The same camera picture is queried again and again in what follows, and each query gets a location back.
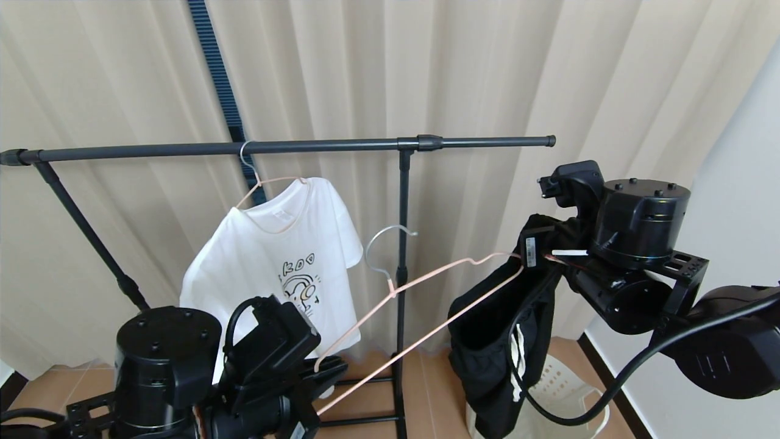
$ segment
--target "white plastic basket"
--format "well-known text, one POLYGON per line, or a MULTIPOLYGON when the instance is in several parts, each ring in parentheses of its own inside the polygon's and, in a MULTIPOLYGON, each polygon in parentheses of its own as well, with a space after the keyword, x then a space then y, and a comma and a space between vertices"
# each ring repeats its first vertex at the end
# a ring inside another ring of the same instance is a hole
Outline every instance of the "white plastic basket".
MULTIPOLYGON (((557 358, 548 355, 536 386, 530 389, 531 396, 548 412, 563 418, 574 418, 585 413, 585 397, 601 392, 585 384, 571 369, 557 358)), ((474 423, 477 415, 466 404, 466 425, 473 439, 484 439, 474 423)), ((585 425, 565 427, 549 421, 528 402, 523 403, 515 430, 507 439, 593 439, 604 429, 609 420, 609 407, 604 409, 600 423, 591 421, 585 425)))

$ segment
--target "beige curtain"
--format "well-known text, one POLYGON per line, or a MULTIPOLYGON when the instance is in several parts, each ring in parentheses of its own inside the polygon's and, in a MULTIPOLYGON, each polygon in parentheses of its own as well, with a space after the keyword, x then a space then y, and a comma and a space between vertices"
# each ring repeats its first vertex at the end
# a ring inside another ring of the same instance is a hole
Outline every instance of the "beige curtain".
MULTIPOLYGON (((208 7, 252 139, 558 136, 555 148, 415 154, 412 276, 511 249, 532 212, 567 214, 542 202, 535 183, 563 162, 689 183, 780 34, 773 0, 208 7)), ((184 2, 0 8, 2 149, 228 139, 184 2)), ((265 177, 330 179, 364 240, 397 220, 395 153, 256 159, 265 177)), ((55 168, 152 305, 176 303, 190 261, 245 191, 232 157, 55 168)), ((0 188, 0 358, 28 377, 110 360, 133 306, 35 170, 2 168, 0 188)), ((377 247, 390 271, 395 245, 387 237, 377 247)), ((407 339, 491 268, 459 268, 411 291, 407 339)), ((358 313, 385 294, 378 276, 351 270, 358 313)), ((558 299, 556 333, 576 337, 592 314, 567 291, 558 299)), ((390 349, 394 330, 388 308, 363 335, 390 349)))
MULTIPOLYGON (((772 0, 207 6, 253 140, 558 136, 553 149, 415 154, 413 277, 464 256, 511 250, 533 212, 570 213, 539 198, 536 179, 558 164, 596 159, 609 178, 688 184, 780 33, 780 3, 772 0)), ((256 160, 265 177, 327 177, 364 241, 397 222, 395 153, 256 160)), ((395 241, 377 250, 392 271, 395 241)), ((407 339, 442 321, 452 299, 495 265, 454 269, 411 290, 407 339)), ((381 275, 353 270, 362 312, 386 288, 381 275)), ((556 334, 579 337, 592 317, 561 288, 556 334)), ((363 333, 390 349, 394 322, 389 306, 363 333)))
MULTIPOLYGON (((228 141, 184 2, 3 2, 2 149, 228 141)), ((231 157, 54 165, 152 306, 246 191, 231 157)), ((112 362, 135 307, 32 167, 0 170, 0 358, 112 362)))

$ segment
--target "white t-shirt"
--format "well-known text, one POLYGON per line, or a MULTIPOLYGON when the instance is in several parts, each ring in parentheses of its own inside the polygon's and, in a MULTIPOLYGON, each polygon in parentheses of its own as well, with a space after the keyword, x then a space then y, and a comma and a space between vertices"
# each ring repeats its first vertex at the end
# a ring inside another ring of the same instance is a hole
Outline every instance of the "white t-shirt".
MULTIPOLYGON (((324 178, 293 181, 280 195, 251 209, 230 209, 187 269, 179 304, 202 309, 222 324, 214 382, 222 374, 225 327, 244 300, 275 295, 292 302, 317 328, 318 357, 355 324, 346 269, 360 262, 363 246, 344 202, 324 178)), ((257 321, 247 309, 235 342, 257 321)), ((355 331, 338 350, 360 341, 355 331)))

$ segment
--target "hanger hook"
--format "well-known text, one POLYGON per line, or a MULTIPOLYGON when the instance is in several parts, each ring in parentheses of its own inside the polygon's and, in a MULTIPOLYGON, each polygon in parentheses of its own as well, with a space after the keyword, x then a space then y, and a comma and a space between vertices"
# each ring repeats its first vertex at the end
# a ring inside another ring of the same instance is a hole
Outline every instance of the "hanger hook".
POLYGON ((260 177, 259 177, 259 174, 257 173, 257 168, 255 168, 254 166, 250 165, 249 163, 246 162, 246 160, 243 159, 243 149, 250 142, 251 141, 245 141, 244 144, 241 145, 241 149, 239 150, 239 159, 241 159, 241 163, 245 164, 246 167, 248 167, 248 168, 250 168, 250 169, 252 169, 254 171, 254 176, 257 178, 257 181, 259 182, 260 181, 260 177))
POLYGON ((386 269, 377 268, 373 264, 371 264, 371 258, 369 257, 369 255, 371 254, 371 246, 374 245, 374 241, 376 241, 377 238, 380 235, 382 235, 384 232, 386 232, 388 230, 392 230, 392 229, 403 230, 409 236, 417 236, 418 235, 417 232, 412 232, 411 230, 407 229, 405 226, 402 226, 401 224, 396 224, 396 225, 393 225, 393 226, 387 226, 384 229, 379 230, 377 232, 377 234, 375 234, 374 237, 372 237, 371 240, 368 241, 368 245, 366 245, 366 251, 365 251, 366 265, 368 266, 368 268, 372 269, 373 271, 376 271, 376 272, 379 272, 379 273, 383 273, 385 275, 385 277, 387 277, 388 280, 390 280, 390 281, 392 281, 392 277, 390 277, 390 273, 388 273, 388 271, 386 269))

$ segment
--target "clothes hanger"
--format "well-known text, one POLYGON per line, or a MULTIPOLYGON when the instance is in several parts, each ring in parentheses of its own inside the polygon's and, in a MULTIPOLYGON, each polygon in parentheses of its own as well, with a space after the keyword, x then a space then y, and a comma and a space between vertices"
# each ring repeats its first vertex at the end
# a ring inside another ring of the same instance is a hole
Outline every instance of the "clothes hanger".
MULTIPOLYGON (((400 230, 403 230, 404 232, 406 232, 407 234, 409 234, 411 236, 417 236, 416 232, 412 232, 412 231, 410 231, 409 229, 407 229, 404 226, 395 225, 395 226, 385 227, 384 229, 380 230, 377 234, 374 235, 373 238, 371 238, 371 241, 369 241, 368 245, 366 246, 366 252, 365 252, 366 253, 366 255, 365 255, 365 257, 366 257, 366 264, 373 271, 377 271, 379 273, 383 273, 385 275, 385 277, 387 277, 388 287, 390 289, 390 294, 385 296, 385 298, 382 299, 382 301, 379 303, 379 305, 375 306, 374 309, 369 311, 369 313, 364 318, 360 319, 360 321, 358 323, 355 323, 355 325, 352 326, 351 328, 349 328, 349 330, 344 335, 342 335, 341 338, 339 338, 331 347, 329 347, 328 349, 325 350, 325 353, 323 355, 321 355, 320 358, 317 359, 317 361, 314 363, 314 371, 315 372, 319 370, 319 363, 322 361, 322 359, 325 356, 327 356, 333 349, 335 349, 337 346, 339 346, 344 339, 346 339, 352 332, 354 332, 358 327, 360 327, 360 325, 365 323, 366 320, 368 320, 369 317, 371 317, 374 313, 376 313, 376 311, 378 311, 385 303, 387 303, 391 298, 394 298, 401 291, 405 291, 406 289, 411 288, 411 287, 419 284, 420 282, 424 282, 425 280, 431 279, 432 277, 438 275, 439 273, 445 272, 446 270, 451 269, 452 267, 458 266, 458 265, 460 265, 462 263, 465 263, 465 262, 468 262, 468 263, 470 263, 471 265, 474 265, 474 266, 478 266, 481 263, 486 262, 486 261, 488 261, 491 258, 494 258, 495 256, 509 256, 509 257, 521 259, 520 255, 517 255, 516 253, 506 253, 506 252, 491 253, 490 255, 487 255, 487 256, 485 256, 484 258, 482 258, 482 259, 480 259, 478 261, 475 261, 472 258, 459 259, 459 260, 457 260, 455 262, 450 262, 449 264, 447 264, 445 266, 437 268, 437 269, 429 272, 428 274, 425 274, 425 275, 423 275, 421 277, 418 277, 418 278, 416 278, 412 282, 409 282, 406 285, 403 285, 401 287, 396 288, 395 285, 393 284, 392 278, 390 277, 390 273, 388 273, 387 270, 380 269, 380 268, 377 268, 375 266, 372 266, 371 263, 370 263, 370 259, 369 259, 369 250, 371 249, 371 245, 374 243, 374 241, 376 241, 376 239, 381 234, 383 234, 384 232, 386 232, 388 230, 391 230, 391 229, 400 229, 400 230)), ((509 278, 507 278, 506 280, 504 280, 500 284, 496 285, 493 289, 491 289, 487 293, 481 295, 477 300, 475 300, 474 302, 471 302, 467 307, 461 309, 454 316, 450 317, 444 323, 440 324, 439 326, 434 328, 431 332, 429 332, 428 334, 424 335, 420 340, 417 340, 414 343, 412 343, 408 348, 406 348, 403 351, 401 351, 398 355, 396 355, 395 357, 389 359, 382 366, 379 366, 379 368, 376 369, 374 372, 369 373, 367 377, 363 378, 362 380, 360 380, 360 382, 358 382, 357 384, 355 384, 352 387, 350 387, 346 392, 342 393, 336 399, 334 399, 333 401, 329 402, 326 406, 324 406, 323 408, 319 409, 317 411, 317 415, 320 416, 320 415, 322 415, 322 413, 325 413, 326 411, 328 411, 331 407, 333 407, 334 405, 339 403, 342 399, 344 399, 347 396, 349 396, 350 394, 352 394, 360 386, 362 386, 365 383, 367 383, 371 378, 374 378, 375 376, 377 376, 382 370, 385 370, 388 366, 390 366, 394 362, 400 360, 404 355, 406 355, 409 352, 411 352, 414 348, 416 348, 417 346, 422 344, 428 338, 433 337, 433 335, 436 334, 438 331, 440 331, 441 329, 443 329, 444 327, 446 327, 450 323, 452 323, 455 320, 457 320, 463 314, 469 312, 473 307, 479 305, 483 300, 489 298, 496 291, 498 291, 501 288, 503 288, 506 284, 508 284, 509 282, 514 280, 516 277, 518 277, 520 275, 520 273, 522 273, 522 272, 523 272, 523 265, 520 265, 520 268, 512 276, 510 276, 509 278)))
POLYGON ((247 163, 247 162, 246 162, 246 160, 244 160, 244 158, 243 158, 243 149, 244 149, 244 147, 246 147, 246 145, 247 145, 247 144, 249 144, 250 142, 251 142, 251 141, 245 141, 245 142, 244 142, 244 144, 243 144, 243 145, 241 145, 241 149, 239 150, 239 158, 241 159, 241 163, 245 164, 247 167, 249 167, 249 168, 251 168, 251 169, 252 169, 252 171, 254 172, 254 178, 255 178, 255 180, 257 181, 257 184, 255 184, 255 185, 254 185, 254 187, 252 187, 252 188, 249 190, 249 193, 247 193, 246 195, 244 195, 244 198, 241 198, 241 201, 239 202, 239 204, 237 204, 237 205, 236 205, 236 208, 238 208, 239 206, 241 206, 241 205, 242 205, 242 204, 243 204, 243 203, 244 203, 244 202, 245 202, 245 201, 246 201, 246 200, 247 200, 247 199, 248 199, 250 196, 252 196, 252 194, 253 194, 253 193, 254 193, 254 192, 255 192, 255 191, 258 189, 258 188, 262 187, 262 186, 263 186, 263 184, 266 184, 266 183, 271 183, 272 181, 280 181, 280 180, 300 180, 300 182, 301 182, 301 183, 303 183, 303 184, 308 184, 308 183, 306 182, 306 179, 305 179, 305 178, 303 178, 303 177, 279 177, 279 178, 271 178, 271 179, 268 179, 268 180, 262 180, 262 181, 261 181, 261 180, 260 180, 260 175, 257 173, 257 168, 255 168, 254 166, 252 166, 252 165, 250 165, 249 163, 247 163))

